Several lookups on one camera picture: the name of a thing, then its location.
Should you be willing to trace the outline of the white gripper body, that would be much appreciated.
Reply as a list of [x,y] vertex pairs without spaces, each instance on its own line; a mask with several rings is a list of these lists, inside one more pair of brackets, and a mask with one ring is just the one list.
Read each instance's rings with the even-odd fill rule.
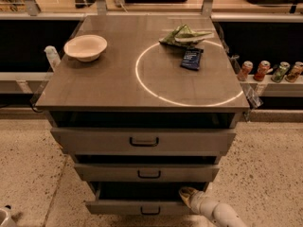
[[189,198],[189,206],[193,213],[211,216],[218,202],[208,197],[205,192],[197,191]]

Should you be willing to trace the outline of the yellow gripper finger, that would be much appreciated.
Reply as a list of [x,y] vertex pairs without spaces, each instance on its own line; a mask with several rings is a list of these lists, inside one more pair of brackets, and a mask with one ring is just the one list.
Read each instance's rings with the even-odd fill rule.
[[190,193],[186,190],[180,190],[179,191],[179,195],[182,199],[182,201],[184,202],[184,204],[187,206],[187,207],[190,207]]
[[181,187],[180,190],[179,190],[179,193],[181,195],[185,195],[185,196],[191,196],[195,193],[197,193],[198,190],[193,188],[193,187],[190,187],[190,186],[184,186],[184,187]]

